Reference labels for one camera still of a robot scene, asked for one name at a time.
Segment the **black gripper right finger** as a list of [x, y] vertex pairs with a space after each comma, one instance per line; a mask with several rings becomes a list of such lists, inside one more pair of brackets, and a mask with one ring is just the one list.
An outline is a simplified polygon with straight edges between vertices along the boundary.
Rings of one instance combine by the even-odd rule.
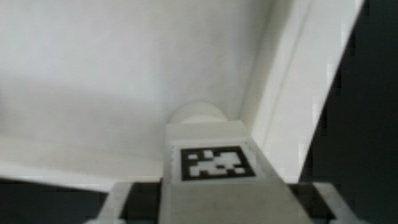
[[305, 182], [287, 185], [312, 224], [369, 224], [355, 215], [330, 183]]

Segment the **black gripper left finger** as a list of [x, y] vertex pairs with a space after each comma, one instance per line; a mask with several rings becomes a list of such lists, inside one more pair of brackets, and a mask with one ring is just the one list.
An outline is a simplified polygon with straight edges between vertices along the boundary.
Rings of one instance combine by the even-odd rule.
[[158, 182], [117, 183], [85, 224], [158, 224], [160, 187]]

